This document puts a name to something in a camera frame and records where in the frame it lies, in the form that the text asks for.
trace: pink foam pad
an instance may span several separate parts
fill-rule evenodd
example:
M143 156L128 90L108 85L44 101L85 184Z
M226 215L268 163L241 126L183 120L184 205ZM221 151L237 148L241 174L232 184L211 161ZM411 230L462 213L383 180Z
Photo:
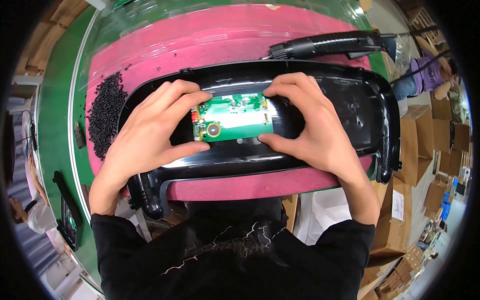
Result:
M266 56L270 45L285 40L350 30L356 28L329 16L286 5L281 5L275 11L263 4L219 6L160 20L123 36L92 57L85 108L87 111L92 108L96 86L103 78L117 71L122 73L123 90L130 94L148 80L178 72L183 68L255 60ZM331 55L318 60L370 69L370 63L365 57L348 60L345 55ZM85 125L88 128L88 119L85 120ZM103 162L95 156L88 130L86 137L90 166L96 175ZM235 186L249 189L258 186L254 182L271 178L268 185L270 190L285 191L285 186L291 185L294 179L297 188L292 191L297 192L317 190L319 182L323 182L321 188L336 184L332 174L317 170L308 173L306 168L302 170L306 175L301 179L298 177L299 174L295 173L299 171L291 170L230 178L228 184L231 185L232 191L235 190ZM236 180L241 182L246 178L255 178L254 176L259 178L250 185L234 183ZM182 181L174 183L171 189L189 189L197 192L202 186L199 181ZM228 192L229 189L223 190L223 198L236 198L234 192ZM260 190L252 189L249 196L242 196L241 199L259 198L256 192ZM283 195L293 193L295 192L282 192Z
M361 157L366 171L372 156ZM222 201L277 197L339 186L336 176L315 168L241 177L175 181L167 189L169 200Z

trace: blue crate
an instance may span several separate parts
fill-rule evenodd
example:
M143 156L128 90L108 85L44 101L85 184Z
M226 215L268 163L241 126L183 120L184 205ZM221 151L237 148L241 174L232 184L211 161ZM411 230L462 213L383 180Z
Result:
M443 203L448 203L448 197L450 197L450 192L445 192L444 198L442 199Z
M451 206L451 204L448 203L448 202L447 203L445 203L445 202L442 203L441 208L443 209L443 211L442 211L442 215L440 216L441 220L444 220L444 221L447 220L448 213L450 212L450 206Z

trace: white plastic bag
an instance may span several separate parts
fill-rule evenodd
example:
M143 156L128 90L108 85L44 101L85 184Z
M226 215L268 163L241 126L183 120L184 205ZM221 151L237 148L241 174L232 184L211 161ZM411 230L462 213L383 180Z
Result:
M300 215L293 234L305 244L314 245L330 226L350 219L342 188L301 194Z

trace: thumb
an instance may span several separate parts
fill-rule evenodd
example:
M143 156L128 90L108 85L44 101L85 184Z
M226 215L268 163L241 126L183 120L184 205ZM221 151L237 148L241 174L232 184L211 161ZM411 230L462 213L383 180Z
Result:
M258 140L269 145L273 150L294 156L295 141L286 139L275 133L264 133L258 136Z
M210 145L204 142L188 142L170 147L163 152L163 157L168 161L174 161L184 157L195 155L201 151L210 149Z

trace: black hose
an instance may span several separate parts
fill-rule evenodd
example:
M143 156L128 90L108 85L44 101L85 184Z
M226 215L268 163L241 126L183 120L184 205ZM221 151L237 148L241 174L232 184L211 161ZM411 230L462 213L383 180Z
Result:
M398 77L397 79L395 80L392 80L390 82L390 84L394 84L395 82L397 81L400 81L400 80L403 80L405 78L409 78L415 74L418 74L419 72L425 70L428 66L430 66L431 64L433 64L435 61L437 61L440 57L443 57L445 56L446 54L450 53L450 50L445 50L443 51L442 53L439 53L437 56L435 56L431 61L427 62L427 64L425 64L423 67L419 68L418 70L416 70L415 72L412 72L410 74L403 74L402 76Z

